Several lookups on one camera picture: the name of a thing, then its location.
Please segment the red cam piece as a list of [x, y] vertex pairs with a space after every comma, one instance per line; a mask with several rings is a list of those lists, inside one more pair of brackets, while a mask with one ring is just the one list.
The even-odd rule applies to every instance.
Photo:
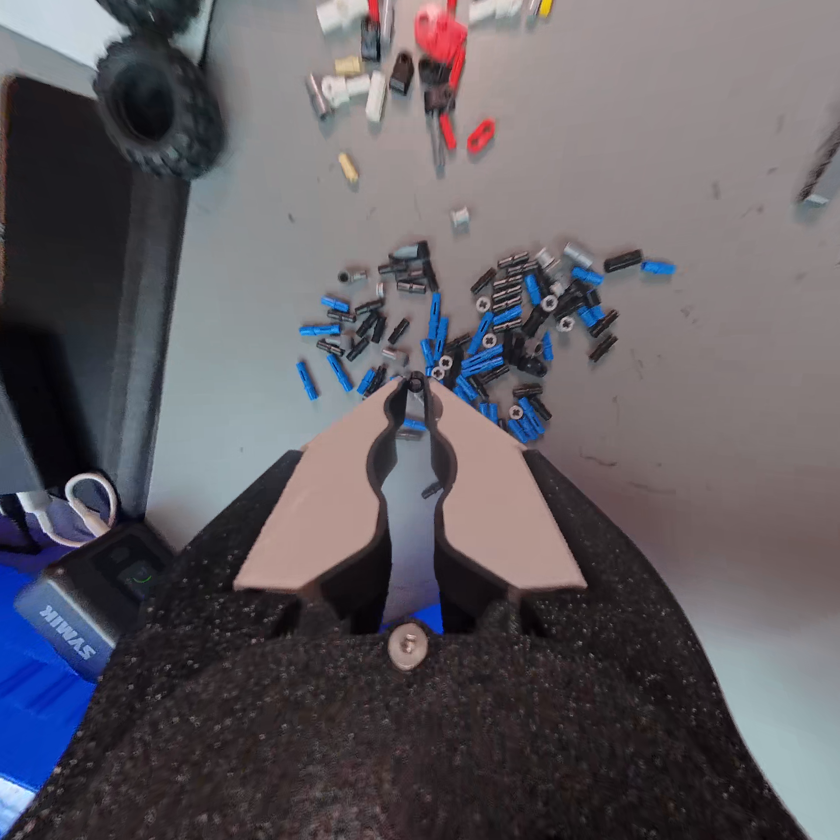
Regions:
[[451, 63], [467, 38], [467, 27], [445, 7], [428, 3], [419, 8], [414, 18], [414, 38], [424, 54], [437, 62]]

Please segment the grey power bank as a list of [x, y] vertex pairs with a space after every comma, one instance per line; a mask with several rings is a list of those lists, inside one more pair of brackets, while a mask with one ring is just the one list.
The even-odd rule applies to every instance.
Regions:
[[14, 609], [79, 677], [95, 683], [173, 561], [144, 522], [124, 523], [46, 567], [16, 594]]

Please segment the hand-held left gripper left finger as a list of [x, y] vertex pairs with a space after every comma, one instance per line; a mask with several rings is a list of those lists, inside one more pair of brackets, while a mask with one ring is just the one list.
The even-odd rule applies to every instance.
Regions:
[[383, 485], [397, 461], [404, 379], [317, 435], [234, 579], [237, 591], [325, 602], [356, 634], [375, 634], [392, 574]]

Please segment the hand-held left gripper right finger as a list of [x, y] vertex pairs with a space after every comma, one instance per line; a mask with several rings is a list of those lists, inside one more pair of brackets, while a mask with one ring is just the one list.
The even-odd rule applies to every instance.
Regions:
[[533, 467], [538, 453], [435, 380], [426, 426], [441, 491], [434, 573], [444, 632], [468, 634], [495, 602], [583, 592], [586, 581]]

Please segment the grey desk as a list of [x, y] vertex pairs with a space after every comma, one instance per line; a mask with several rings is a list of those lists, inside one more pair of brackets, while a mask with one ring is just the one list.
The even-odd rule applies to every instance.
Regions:
[[838, 122], [838, 2], [555, 2], [473, 29], [442, 178], [416, 87], [379, 129], [358, 104], [314, 117], [305, 75], [358, 48], [315, 6], [215, 5], [228, 142], [192, 185], [148, 519], [180, 548], [353, 406], [298, 336], [341, 268], [426, 238], [457, 335], [512, 251], [669, 261], [605, 280], [601, 363], [579, 329], [554, 341], [540, 447], [665, 578], [791, 812], [838, 838], [838, 200], [794, 205]]

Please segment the clear plastic bag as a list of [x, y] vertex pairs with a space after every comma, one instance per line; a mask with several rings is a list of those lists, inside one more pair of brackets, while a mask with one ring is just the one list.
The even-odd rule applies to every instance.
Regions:
[[27, 810], [36, 793], [1, 776], [1, 835]]

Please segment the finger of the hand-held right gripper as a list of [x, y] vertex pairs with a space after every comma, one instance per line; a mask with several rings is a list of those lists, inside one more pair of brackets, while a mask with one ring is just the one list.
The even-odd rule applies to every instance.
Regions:
[[839, 191], [839, 124], [826, 136], [819, 147], [813, 166], [797, 193], [795, 203], [809, 207], [824, 207]]

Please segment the large black rubber tire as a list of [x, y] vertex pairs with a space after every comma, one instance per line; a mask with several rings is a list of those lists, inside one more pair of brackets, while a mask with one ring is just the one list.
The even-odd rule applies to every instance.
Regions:
[[93, 90], [106, 133], [142, 172], [192, 181], [215, 166], [225, 144], [216, 94], [168, 41], [134, 34], [111, 43]]
[[172, 37], [184, 32], [201, 10], [201, 1], [97, 1], [131, 31]]

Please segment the black panel with brown edge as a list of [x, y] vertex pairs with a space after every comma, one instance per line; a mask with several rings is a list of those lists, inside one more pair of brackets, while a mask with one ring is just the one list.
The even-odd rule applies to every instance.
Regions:
[[2, 79], [2, 384], [47, 490], [98, 471], [144, 517], [189, 187], [135, 171], [96, 103]]

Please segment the pile of blue black pins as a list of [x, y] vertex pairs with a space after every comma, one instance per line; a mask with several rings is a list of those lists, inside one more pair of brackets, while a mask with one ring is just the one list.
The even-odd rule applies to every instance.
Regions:
[[[595, 270], [592, 257], [574, 243], [561, 256], [546, 248], [535, 256], [516, 251], [485, 270], [469, 289], [479, 321], [472, 332], [448, 333], [442, 295], [426, 240], [403, 245], [378, 267], [397, 292], [429, 293], [427, 336], [420, 342], [423, 373], [509, 434], [520, 445], [537, 443], [552, 414], [544, 404], [542, 379], [553, 362], [553, 333], [569, 333], [579, 323], [592, 340], [590, 365], [603, 360], [616, 344], [616, 310], [605, 310], [599, 288], [605, 275], [640, 269], [653, 277], [670, 277], [675, 266], [649, 260], [641, 250], [615, 255]], [[299, 333], [315, 339], [343, 391], [371, 396], [389, 376], [401, 375], [408, 355], [399, 341], [408, 318], [385, 336], [385, 287], [375, 298], [351, 305], [326, 295], [326, 322], [306, 323]]]

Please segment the blue plastic crate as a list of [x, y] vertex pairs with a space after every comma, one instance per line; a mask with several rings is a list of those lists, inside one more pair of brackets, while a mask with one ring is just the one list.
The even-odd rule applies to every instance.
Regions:
[[32, 792], [67, 749], [95, 690], [14, 609], [18, 592], [65, 552], [51, 543], [35, 555], [2, 553], [1, 772]]

